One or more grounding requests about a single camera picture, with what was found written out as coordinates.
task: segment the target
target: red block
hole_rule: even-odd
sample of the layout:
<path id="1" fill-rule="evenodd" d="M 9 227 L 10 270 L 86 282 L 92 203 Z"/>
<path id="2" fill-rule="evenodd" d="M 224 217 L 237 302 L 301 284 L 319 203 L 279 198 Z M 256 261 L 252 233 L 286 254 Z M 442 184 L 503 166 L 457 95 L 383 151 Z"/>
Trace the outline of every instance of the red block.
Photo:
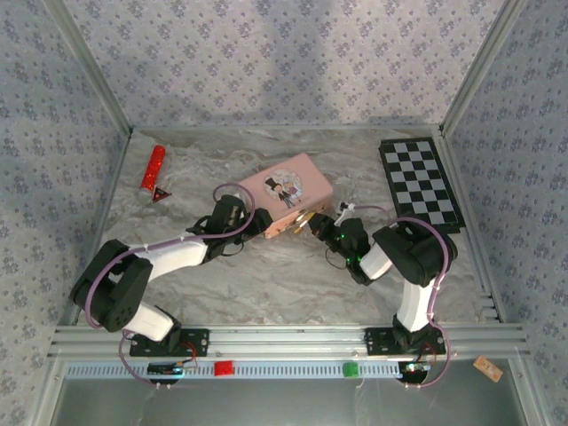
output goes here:
<path id="1" fill-rule="evenodd" d="M 234 375 L 234 367 L 232 361 L 219 361 L 215 363 L 215 376 L 218 375 Z"/>

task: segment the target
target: black and white checkerboard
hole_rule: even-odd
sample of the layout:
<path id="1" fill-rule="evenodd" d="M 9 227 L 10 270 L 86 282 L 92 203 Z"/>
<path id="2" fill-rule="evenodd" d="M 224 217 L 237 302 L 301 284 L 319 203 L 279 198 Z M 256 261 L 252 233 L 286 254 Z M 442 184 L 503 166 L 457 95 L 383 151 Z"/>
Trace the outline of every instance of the black and white checkerboard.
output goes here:
<path id="1" fill-rule="evenodd" d="M 379 151 L 399 216 L 412 214 L 444 233 L 465 226 L 431 138 L 384 140 Z"/>

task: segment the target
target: patterned wallpaper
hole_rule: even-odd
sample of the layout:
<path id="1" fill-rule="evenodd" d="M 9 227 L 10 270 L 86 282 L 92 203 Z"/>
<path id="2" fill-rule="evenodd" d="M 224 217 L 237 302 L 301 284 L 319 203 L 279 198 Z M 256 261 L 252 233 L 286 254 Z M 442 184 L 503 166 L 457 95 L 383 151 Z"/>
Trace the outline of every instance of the patterned wallpaper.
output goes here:
<path id="1" fill-rule="evenodd" d="M 2 425 L 28 415 L 123 143 L 43 4 L 10 5 L 0 11 Z"/>
<path id="2" fill-rule="evenodd" d="M 67 0 L 133 126 L 441 122 L 503 0 Z"/>
<path id="3" fill-rule="evenodd" d="M 529 0 L 452 135 L 509 320 L 568 424 L 568 3 Z"/>

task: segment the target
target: red can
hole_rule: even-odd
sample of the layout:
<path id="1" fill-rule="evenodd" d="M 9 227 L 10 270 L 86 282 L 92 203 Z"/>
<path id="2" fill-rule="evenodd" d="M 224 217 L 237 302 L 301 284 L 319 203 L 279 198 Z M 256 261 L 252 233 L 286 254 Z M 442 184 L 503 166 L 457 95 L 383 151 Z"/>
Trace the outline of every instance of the red can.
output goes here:
<path id="1" fill-rule="evenodd" d="M 154 189 L 162 168 L 163 159 L 166 156 L 166 148 L 156 145 L 150 156 L 146 173 L 138 190 L 138 200 L 143 204 L 149 204 L 154 197 Z"/>

